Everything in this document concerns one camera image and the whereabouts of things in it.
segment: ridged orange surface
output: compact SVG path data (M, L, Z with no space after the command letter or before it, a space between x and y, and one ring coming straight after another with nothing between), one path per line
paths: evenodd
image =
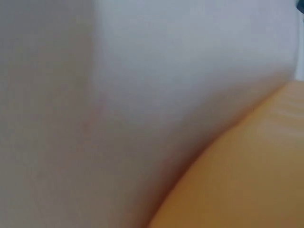
M304 228L304 82L219 137L149 227Z

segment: yellow plastic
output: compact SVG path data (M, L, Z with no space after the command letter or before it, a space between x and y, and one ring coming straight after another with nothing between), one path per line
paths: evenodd
M289 83L216 140L149 227L304 228L304 83Z

